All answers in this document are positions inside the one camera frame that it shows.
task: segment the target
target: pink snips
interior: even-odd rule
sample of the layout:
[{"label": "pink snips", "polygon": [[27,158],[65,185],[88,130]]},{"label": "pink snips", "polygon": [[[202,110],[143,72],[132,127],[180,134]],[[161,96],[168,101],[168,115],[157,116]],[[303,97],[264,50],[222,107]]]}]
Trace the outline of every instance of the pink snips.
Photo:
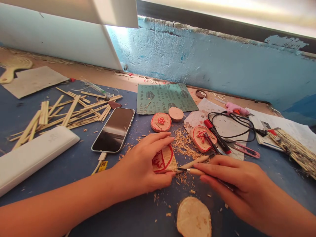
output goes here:
[{"label": "pink snips", "polygon": [[251,156],[253,158],[256,158],[256,159],[259,159],[260,158],[260,154],[244,145],[241,145],[237,142],[234,142],[233,140],[231,139],[228,139],[228,138],[224,138],[225,141],[227,141],[227,145],[230,146],[231,148],[234,148],[242,153],[245,153],[246,155],[248,156]]}]

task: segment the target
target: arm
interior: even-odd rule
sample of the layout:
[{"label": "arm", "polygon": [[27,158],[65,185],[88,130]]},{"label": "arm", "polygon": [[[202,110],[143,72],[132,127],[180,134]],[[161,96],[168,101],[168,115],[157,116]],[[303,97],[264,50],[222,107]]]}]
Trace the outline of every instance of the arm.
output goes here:
[{"label": "arm", "polygon": [[151,160],[170,134],[150,134],[109,170],[1,207],[0,236],[63,236],[115,203],[169,186],[175,173],[155,174]]},{"label": "arm", "polygon": [[316,216],[279,188],[256,164],[227,156],[215,156],[210,164],[196,164],[195,168],[234,184],[231,192],[215,178],[202,175],[234,211],[234,213],[270,236],[315,236]]}]

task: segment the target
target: glue gun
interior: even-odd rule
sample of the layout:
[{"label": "glue gun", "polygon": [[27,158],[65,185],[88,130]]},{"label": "glue gun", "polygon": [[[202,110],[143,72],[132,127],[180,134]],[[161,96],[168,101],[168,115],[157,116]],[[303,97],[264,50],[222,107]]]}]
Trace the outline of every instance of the glue gun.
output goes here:
[{"label": "glue gun", "polygon": [[246,110],[243,107],[240,107],[239,105],[233,104],[231,102],[225,103],[224,101],[221,101],[221,100],[219,100],[217,98],[215,98],[215,100],[217,100],[218,102],[223,103],[226,106],[226,108],[227,108],[226,115],[233,114],[233,113],[241,114],[241,115],[244,115],[244,116],[252,115],[252,114],[249,113],[248,110]]}]

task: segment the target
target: phone screen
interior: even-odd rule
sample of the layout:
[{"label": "phone screen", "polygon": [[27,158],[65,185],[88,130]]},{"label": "phone screen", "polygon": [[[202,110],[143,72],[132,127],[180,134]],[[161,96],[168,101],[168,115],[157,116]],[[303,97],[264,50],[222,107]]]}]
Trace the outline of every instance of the phone screen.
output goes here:
[{"label": "phone screen", "polygon": [[120,151],[135,110],[116,108],[92,145],[93,151]]}]

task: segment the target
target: wooden handle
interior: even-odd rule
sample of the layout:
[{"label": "wooden handle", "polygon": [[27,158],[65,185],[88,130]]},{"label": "wooden handle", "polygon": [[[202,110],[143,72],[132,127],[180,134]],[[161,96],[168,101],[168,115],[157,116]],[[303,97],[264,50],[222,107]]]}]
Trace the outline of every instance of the wooden handle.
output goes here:
[{"label": "wooden handle", "polygon": [[0,83],[1,84],[11,83],[13,78],[14,78],[14,68],[9,67],[0,77]]},{"label": "wooden handle", "polygon": [[200,158],[197,158],[196,160],[194,161],[191,161],[183,166],[180,166],[179,168],[184,168],[184,169],[189,169],[191,168],[194,164],[197,164],[197,163],[202,163],[204,161],[206,161],[208,158],[210,158],[209,156],[202,156]]},{"label": "wooden handle", "polygon": [[200,171],[198,169],[190,169],[190,173],[195,174],[195,175],[199,175],[199,176],[205,175],[205,173],[203,171]]}]

